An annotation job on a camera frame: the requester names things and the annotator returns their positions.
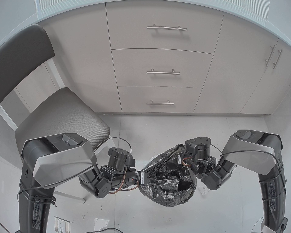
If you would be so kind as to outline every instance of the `outlet cover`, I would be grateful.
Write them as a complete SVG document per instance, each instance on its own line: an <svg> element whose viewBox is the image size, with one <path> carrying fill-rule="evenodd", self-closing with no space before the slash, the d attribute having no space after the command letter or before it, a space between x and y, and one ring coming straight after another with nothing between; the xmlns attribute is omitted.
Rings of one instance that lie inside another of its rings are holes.
<svg viewBox="0 0 291 233"><path fill-rule="evenodd" d="M71 232L70 221L55 217L55 231L58 233L70 233Z"/></svg>

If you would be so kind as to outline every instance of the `trash bag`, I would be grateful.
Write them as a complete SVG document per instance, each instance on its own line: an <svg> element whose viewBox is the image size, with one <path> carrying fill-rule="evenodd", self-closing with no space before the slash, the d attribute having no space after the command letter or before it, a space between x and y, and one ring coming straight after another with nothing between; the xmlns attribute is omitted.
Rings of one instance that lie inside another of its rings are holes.
<svg viewBox="0 0 291 233"><path fill-rule="evenodd" d="M186 203L196 190L196 176L181 164L176 153L186 149L179 144L158 155L143 169L147 172L147 185L139 191L152 201L167 207Z"/></svg>

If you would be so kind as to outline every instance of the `drawer handle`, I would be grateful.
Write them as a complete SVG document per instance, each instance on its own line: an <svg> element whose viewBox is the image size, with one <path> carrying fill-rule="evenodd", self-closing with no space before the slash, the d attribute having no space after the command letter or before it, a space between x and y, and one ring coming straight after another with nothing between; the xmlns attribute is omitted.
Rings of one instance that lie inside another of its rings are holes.
<svg viewBox="0 0 291 233"><path fill-rule="evenodd" d="M274 53L275 45L274 45L273 47L271 46L271 48L272 48L272 52L271 52L271 54L270 54L270 56L269 56L269 59L268 59L268 60L265 59L265 61L267 62L266 67L267 67L268 64L270 63L271 57L272 57L272 55L273 55L273 53Z"/></svg>
<svg viewBox="0 0 291 233"><path fill-rule="evenodd" d="M174 103L171 103L169 100L166 103L154 103L152 100L150 103L146 103L146 105L173 105Z"/></svg>
<svg viewBox="0 0 291 233"><path fill-rule="evenodd" d="M281 58L281 55L282 55L283 49L281 49L281 51L280 51L280 50L278 50L278 51L279 51L280 55L279 55L279 57L278 57L276 63L273 63L273 64L274 64L274 69L276 69L276 67L277 67L277 65L278 65L278 62L279 62L279 60L280 60L280 58Z"/></svg>
<svg viewBox="0 0 291 233"><path fill-rule="evenodd" d="M147 26L147 29L166 29L166 30L177 30L177 31L188 31L188 28L183 28L183 27L160 27L156 26L155 24L152 26Z"/></svg>
<svg viewBox="0 0 291 233"><path fill-rule="evenodd" d="M154 71L154 69L152 69L152 71L147 71L146 74L147 75L180 75L180 72L175 72L174 69L172 69L172 72Z"/></svg>

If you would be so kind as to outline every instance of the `gray upholstered seat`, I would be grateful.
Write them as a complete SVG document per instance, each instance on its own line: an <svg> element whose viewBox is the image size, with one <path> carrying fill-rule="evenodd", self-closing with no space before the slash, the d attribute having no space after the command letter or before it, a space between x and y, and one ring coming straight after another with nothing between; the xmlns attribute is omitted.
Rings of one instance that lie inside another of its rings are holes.
<svg viewBox="0 0 291 233"><path fill-rule="evenodd" d="M57 133L78 133L93 149L109 137L109 126L69 88L61 88L39 105L16 129L19 153L25 140Z"/></svg>
<svg viewBox="0 0 291 233"><path fill-rule="evenodd" d="M0 103L27 75L54 57L45 30L30 25L0 46ZM25 140L58 133L78 133L95 149L110 128L70 89L61 88L40 104L16 129L21 153Z"/></svg>

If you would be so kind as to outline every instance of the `chair backrest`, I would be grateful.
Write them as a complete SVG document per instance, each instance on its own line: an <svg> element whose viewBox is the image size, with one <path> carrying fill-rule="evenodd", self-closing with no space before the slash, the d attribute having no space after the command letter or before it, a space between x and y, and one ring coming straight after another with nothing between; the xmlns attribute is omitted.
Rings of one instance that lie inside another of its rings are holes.
<svg viewBox="0 0 291 233"><path fill-rule="evenodd" d="M38 24L20 30L0 46L0 103L39 65L54 57L47 33Z"/></svg>

